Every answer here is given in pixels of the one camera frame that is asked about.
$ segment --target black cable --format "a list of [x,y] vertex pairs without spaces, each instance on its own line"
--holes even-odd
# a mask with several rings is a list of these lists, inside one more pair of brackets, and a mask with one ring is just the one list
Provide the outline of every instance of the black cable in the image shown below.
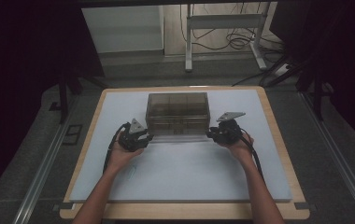
[[251,31],[250,29],[248,29],[248,28],[243,28],[244,30],[246,30],[246,31],[248,31],[248,32],[250,32],[250,33],[252,33],[253,35],[256,35],[256,33],[254,33],[253,31]]
[[107,149],[107,154],[106,154],[106,158],[105,158],[105,163],[104,163],[104,169],[103,169],[103,173],[105,172],[107,166],[108,166],[108,161],[110,160],[110,156],[111,156],[111,149],[113,148],[114,143],[117,140],[117,135],[119,135],[120,131],[122,130],[122,128],[126,128],[127,124],[129,123],[124,123],[120,126],[120,128],[116,131],[116,133],[114,134],[113,138],[111,139],[110,145],[108,145],[108,149]]
[[274,40],[265,39],[265,38],[263,38],[263,37],[262,37],[262,40],[265,40],[265,41],[268,41],[268,42],[271,42],[271,43],[275,43],[275,44],[280,44],[280,45],[282,45],[282,46],[285,45],[285,43],[277,42],[277,41],[274,41]]
[[262,49],[263,51],[269,51],[269,52],[277,52],[277,53],[281,53],[284,54],[285,53],[285,49],[269,49],[263,45],[259,45],[258,47],[259,49]]
[[282,57],[280,57],[276,63],[273,64],[273,66],[271,66],[270,69],[267,70],[267,73],[264,74],[264,76],[262,77],[262,79],[260,80],[259,82],[259,86],[261,87],[264,87],[264,82],[265,82],[265,79],[268,78],[270,75],[271,75],[271,72],[274,71],[279,65],[281,62],[283,62],[285,59],[287,59],[287,55],[284,54]]
[[249,137],[249,142],[250,142],[251,145],[253,145],[253,143],[252,143],[252,141],[250,139],[250,134],[243,128],[241,128],[241,131],[244,132]]
[[260,9],[260,4],[261,4],[261,3],[262,3],[262,2],[260,2],[260,3],[259,3],[259,5],[257,6],[257,11],[256,11],[256,14],[258,14],[258,13],[259,13],[259,9]]
[[233,14],[233,11],[234,11],[234,9],[235,9],[237,6],[238,6],[238,3],[235,3],[235,6],[233,7],[233,9],[231,9],[230,14]]
[[238,84],[241,83],[241,82],[247,81],[247,80],[252,79],[252,78],[255,78],[255,77],[262,76],[265,72],[266,72],[266,71],[261,72],[261,73],[259,73],[259,74],[254,75],[254,76],[251,76],[251,77],[245,77],[244,79],[235,82],[235,83],[234,83],[233,85],[231,85],[231,86],[234,87],[234,86],[238,85]]
[[205,45],[202,45],[202,44],[200,44],[200,43],[192,43],[193,45],[198,45],[198,46],[201,46],[201,47],[203,47],[203,48],[206,48],[206,49],[212,49],[212,50],[218,50],[218,49],[225,49],[225,48],[227,48],[229,45],[230,45],[230,43],[228,43],[226,46],[224,46],[224,47],[220,47],[220,48],[211,48],[211,47],[208,47],[208,46],[205,46]]
[[212,29],[212,30],[210,30],[210,31],[208,31],[208,32],[206,32],[206,33],[204,33],[203,35],[200,35],[200,36],[196,36],[194,30],[192,30],[192,35],[193,35],[196,39],[200,39],[200,38],[202,38],[202,37],[204,37],[204,36],[206,36],[206,35],[209,35],[210,33],[214,32],[215,30],[216,30],[216,29]]
[[[195,4],[192,4],[192,16],[194,15],[194,7],[195,7]],[[201,35],[200,37],[197,37],[197,36],[195,35],[194,30],[192,30],[192,35],[195,37],[195,39],[199,39],[199,38],[201,38],[201,37],[204,37],[205,35],[208,35],[209,33],[213,32],[214,30],[215,30],[215,29],[213,29],[213,30],[207,32],[207,33],[204,34],[204,35]]]
[[205,4],[203,5],[203,8],[206,11],[206,13],[209,14],[209,12],[206,10]]
[[229,41],[233,49],[242,49],[250,43],[250,39],[247,36],[241,34],[231,33],[226,36],[226,39]]
[[181,19],[181,5],[180,5],[180,30],[181,30],[181,35],[183,36],[184,41],[187,42],[187,39],[184,36],[184,32],[183,32],[183,20]]
[[252,154],[252,156],[253,156],[253,158],[254,158],[254,161],[255,161],[256,166],[257,166],[257,170],[259,171],[260,176],[261,176],[262,179],[264,180],[263,170],[262,170],[262,166],[260,165],[259,156],[257,155],[257,152],[256,152],[256,150],[254,149],[253,145],[251,144],[251,140],[250,140],[250,142],[249,142],[246,138],[244,138],[244,137],[242,136],[242,134],[238,134],[238,133],[236,133],[236,132],[235,132],[234,130],[232,130],[232,129],[227,128],[226,130],[229,131],[229,133],[235,134],[237,137],[239,137],[239,139],[241,139],[241,140],[245,143],[245,145],[247,145],[247,147],[250,149],[251,154]]
[[264,57],[264,59],[265,59],[266,61],[268,61],[268,62],[270,62],[270,63],[276,63],[278,60],[276,60],[276,61],[271,61],[270,59],[267,58],[267,55],[268,55],[268,54],[283,54],[283,53],[281,53],[281,52],[265,52],[265,53],[264,53],[263,57]]

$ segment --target metal stand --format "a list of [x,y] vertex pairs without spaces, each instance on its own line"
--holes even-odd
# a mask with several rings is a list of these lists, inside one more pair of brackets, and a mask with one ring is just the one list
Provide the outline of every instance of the metal stand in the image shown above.
[[260,69],[265,70],[262,54],[259,51],[259,42],[262,37],[265,20],[267,19],[270,2],[266,3],[262,14],[245,15],[203,15],[192,16],[191,5],[187,5],[187,41],[186,41],[186,72],[192,71],[192,30],[195,29],[233,29],[233,28],[258,28],[250,48],[256,58]]

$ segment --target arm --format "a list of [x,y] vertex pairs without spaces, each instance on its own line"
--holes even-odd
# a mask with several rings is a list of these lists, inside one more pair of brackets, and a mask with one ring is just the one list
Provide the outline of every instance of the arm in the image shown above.
[[129,160],[143,152],[143,148],[135,152],[127,152],[118,142],[114,143],[108,167],[93,188],[90,196],[82,205],[73,223],[101,223],[105,212],[108,194],[113,185],[117,173],[129,162]]
[[271,197],[267,186],[259,174],[257,167],[252,159],[250,149],[243,141],[239,141],[232,146],[225,146],[230,149],[234,157],[238,159],[244,168],[248,181],[248,192],[250,197],[253,222],[263,223],[285,223],[280,214],[274,199]]

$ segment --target clear plastic box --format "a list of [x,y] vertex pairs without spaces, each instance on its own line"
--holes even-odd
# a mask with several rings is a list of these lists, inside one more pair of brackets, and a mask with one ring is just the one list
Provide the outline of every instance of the clear plastic box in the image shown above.
[[205,134],[209,121],[206,92],[149,94],[146,123],[150,134]]

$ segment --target wall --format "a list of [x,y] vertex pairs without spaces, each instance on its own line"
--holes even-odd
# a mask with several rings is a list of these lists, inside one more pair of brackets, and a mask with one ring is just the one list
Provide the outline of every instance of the wall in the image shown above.
[[163,8],[83,8],[98,53],[163,49]]

